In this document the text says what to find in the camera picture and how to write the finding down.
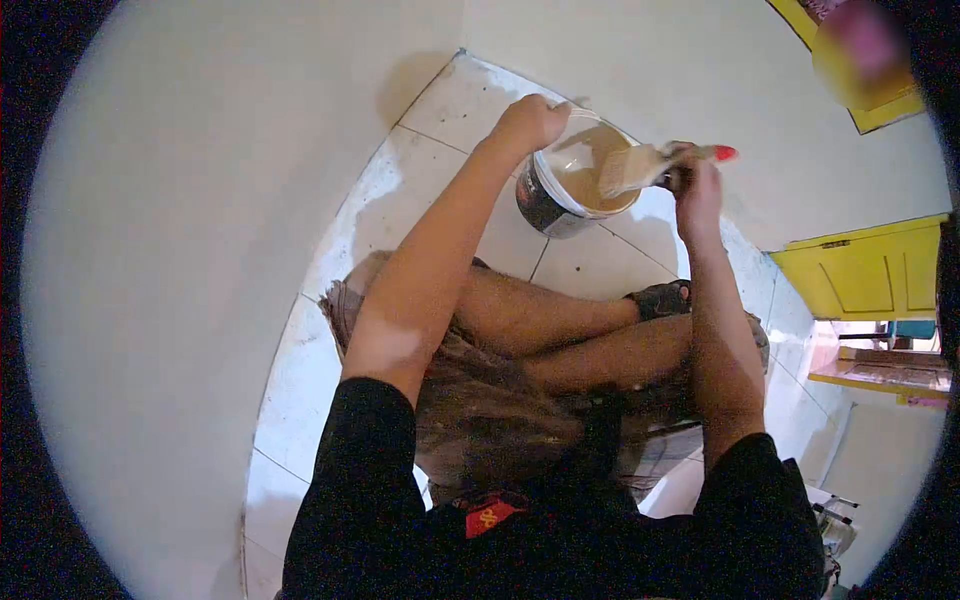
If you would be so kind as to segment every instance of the white wall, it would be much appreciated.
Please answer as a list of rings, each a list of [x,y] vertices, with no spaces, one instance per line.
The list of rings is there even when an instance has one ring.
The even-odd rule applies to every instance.
[[[864,403],[853,406],[823,486],[860,503],[859,533],[840,558],[840,583],[847,588],[863,583],[900,530],[936,454],[945,415],[897,406],[890,394],[855,392],[854,401]]]
[[[466,47],[634,137],[736,147],[728,216],[762,250],[949,210],[923,115],[860,136],[765,2],[467,0]]]
[[[67,493],[136,597],[240,597],[283,324],[350,186],[456,51],[461,10],[130,1],[84,56],[36,173],[26,350]]]

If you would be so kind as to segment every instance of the brown cloth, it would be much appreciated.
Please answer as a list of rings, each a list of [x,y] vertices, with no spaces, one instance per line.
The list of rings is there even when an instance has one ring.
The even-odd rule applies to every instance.
[[[341,358],[366,289],[389,257],[372,253],[320,300]],[[759,319],[747,315],[766,370],[766,335]],[[616,394],[623,415],[613,476],[637,502],[703,444],[688,381],[683,365],[656,385]],[[454,318],[417,399],[415,462],[430,478],[437,505],[471,490],[530,480],[582,439],[584,411],[603,401],[598,393],[548,396],[517,362],[472,344]]]

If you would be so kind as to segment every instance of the paint bucket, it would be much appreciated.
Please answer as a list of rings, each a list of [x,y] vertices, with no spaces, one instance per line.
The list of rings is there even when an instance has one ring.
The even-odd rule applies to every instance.
[[[568,238],[627,210],[639,198],[639,190],[608,201],[589,192],[596,189],[605,156],[633,145],[594,112],[575,108],[560,139],[531,154],[520,172],[516,180],[520,214],[540,233]]]

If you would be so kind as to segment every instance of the hand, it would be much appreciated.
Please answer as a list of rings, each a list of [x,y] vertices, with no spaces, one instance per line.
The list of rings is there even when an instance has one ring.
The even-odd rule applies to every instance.
[[[569,102],[551,108],[539,94],[524,96],[500,116],[490,139],[516,151],[519,157],[527,156],[557,141],[566,128],[571,109]]]
[[[687,247],[720,241],[720,172],[708,161],[691,158],[683,163],[689,181],[677,196],[677,232]]]

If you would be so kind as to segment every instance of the black shirt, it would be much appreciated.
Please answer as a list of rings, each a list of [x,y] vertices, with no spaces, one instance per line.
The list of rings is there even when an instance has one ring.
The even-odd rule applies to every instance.
[[[692,516],[649,518],[581,493],[534,498],[479,535],[475,507],[424,510],[415,443],[397,388],[340,384],[287,546],[284,598],[819,595],[823,545],[803,480],[766,434],[717,461]]]

